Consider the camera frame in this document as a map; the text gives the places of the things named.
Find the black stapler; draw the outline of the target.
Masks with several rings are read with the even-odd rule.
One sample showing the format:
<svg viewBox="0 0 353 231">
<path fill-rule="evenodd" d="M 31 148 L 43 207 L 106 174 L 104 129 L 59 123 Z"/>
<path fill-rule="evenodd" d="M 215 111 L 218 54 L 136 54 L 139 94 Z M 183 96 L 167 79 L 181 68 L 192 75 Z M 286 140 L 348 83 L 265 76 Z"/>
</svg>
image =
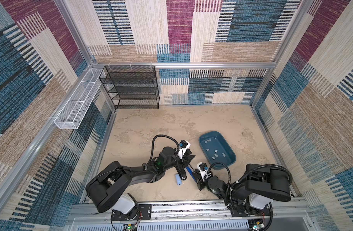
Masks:
<svg viewBox="0 0 353 231">
<path fill-rule="evenodd" d="M 181 165 L 176 166 L 177 173 L 179 177 L 181 178 L 182 181 L 185 181 L 187 179 L 187 174 L 185 169 Z"/>
</svg>

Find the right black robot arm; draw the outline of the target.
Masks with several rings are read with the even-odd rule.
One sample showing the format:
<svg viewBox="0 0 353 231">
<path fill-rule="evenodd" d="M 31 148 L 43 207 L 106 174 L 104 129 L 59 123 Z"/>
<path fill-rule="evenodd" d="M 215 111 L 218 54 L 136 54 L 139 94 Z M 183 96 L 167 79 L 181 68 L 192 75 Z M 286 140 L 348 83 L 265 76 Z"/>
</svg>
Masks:
<svg viewBox="0 0 353 231">
<path fill-rule="evenodd" d="M 232 180 L 230 169 L 221 162 L 210 167 L 200 162 L 191 174 L 200 191 L 207 189 L 223 200 L 234 216 L 265 216 L 272 212 L 272 202 L 291 200 L 293 176 L 280 165 L 247 164 L 246 171 L 237 181 Z"/>
</svg>

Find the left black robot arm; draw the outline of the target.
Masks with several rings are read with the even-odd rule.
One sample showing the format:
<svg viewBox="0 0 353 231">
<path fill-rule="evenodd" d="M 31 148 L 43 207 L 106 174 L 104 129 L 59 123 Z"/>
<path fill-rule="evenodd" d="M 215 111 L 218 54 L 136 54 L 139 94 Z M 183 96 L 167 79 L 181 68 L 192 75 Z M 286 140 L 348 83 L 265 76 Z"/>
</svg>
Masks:
<svg viewBox="0 0 353 231">
<path fill-rule="evenodd" d="M 164 147 L 159 156 L 154 157 L 154 144 L 157 138 L 167 138 L 173 141 L 176 148 Z M 152 140 L 151 156 L 147 163 L 140 167 L 128 167 L 118 161 L 109 164 L 104 170 L 90 180 L 86 187 L 86 193 L 100 213 L 114 207 L 120 200 L 128 186 L 140 183 L 154 183 L 164 177 L 167 170 L 175 168 L 182 181 L 187 179 L 185 168 L 195 158 L 191 154 L 190 142 L 158 134 Z"/>
</svg>

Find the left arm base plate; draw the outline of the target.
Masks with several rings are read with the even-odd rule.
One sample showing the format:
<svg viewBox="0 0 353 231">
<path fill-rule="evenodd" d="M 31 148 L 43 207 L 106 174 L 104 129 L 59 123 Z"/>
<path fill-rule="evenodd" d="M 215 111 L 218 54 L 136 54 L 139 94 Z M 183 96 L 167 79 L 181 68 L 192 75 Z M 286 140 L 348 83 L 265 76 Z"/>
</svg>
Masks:
<svg viewBox="0 0 353 231">
<path fill-rule="evenodd" d="M 120 211 L 113 211 L 111 215 L 111 221 L 143 221 L 150 220 L 152 212 L 152 204 L 140 204 L 136 205 L 129 213 L 123 214 Z"/>
</svg>

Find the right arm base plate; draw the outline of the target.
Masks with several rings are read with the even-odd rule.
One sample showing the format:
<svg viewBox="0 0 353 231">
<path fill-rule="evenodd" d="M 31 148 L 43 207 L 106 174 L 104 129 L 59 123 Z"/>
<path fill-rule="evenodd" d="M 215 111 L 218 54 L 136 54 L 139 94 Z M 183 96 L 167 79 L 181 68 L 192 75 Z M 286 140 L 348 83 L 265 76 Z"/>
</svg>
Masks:
<svg viewBox="0 0 353 231">
<path fill-rule="evenodd" d="M 248 204 L 235 205 L 234 208 L 229 204 L 227 208 L 231 212 L 232 217 L 263 217 L 271 215 L 269 205 L 266 205 L 263 210 L 253 208 Z"/>
</svg>

